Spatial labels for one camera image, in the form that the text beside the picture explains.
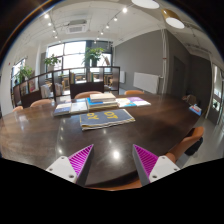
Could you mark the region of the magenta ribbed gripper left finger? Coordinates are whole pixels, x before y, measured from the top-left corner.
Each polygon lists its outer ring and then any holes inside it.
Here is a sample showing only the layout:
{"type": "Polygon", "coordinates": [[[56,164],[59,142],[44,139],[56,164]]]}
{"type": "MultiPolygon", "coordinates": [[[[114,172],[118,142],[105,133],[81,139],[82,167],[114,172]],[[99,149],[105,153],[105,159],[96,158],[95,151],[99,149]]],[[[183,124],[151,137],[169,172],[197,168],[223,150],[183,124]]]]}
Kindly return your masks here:
{"type": "Polygon", "coordinates": [[[94,155],[94,145],[91,144],[69,157],[60,156],[47,171],[65,180],[84,186],[94,155]]]}

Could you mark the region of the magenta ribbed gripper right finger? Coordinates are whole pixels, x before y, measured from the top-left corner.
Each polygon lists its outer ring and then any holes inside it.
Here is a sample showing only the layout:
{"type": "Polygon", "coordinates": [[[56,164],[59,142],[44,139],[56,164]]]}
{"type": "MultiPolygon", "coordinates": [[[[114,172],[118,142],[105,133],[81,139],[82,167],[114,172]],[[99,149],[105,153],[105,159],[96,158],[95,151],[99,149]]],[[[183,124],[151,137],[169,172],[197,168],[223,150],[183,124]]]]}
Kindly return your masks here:
{"type": "Polygon", "coordinates": [[[143,186],[180,170],[167,156],[156,156],[138,145],[133,145],[132,154],[143,186]]]}

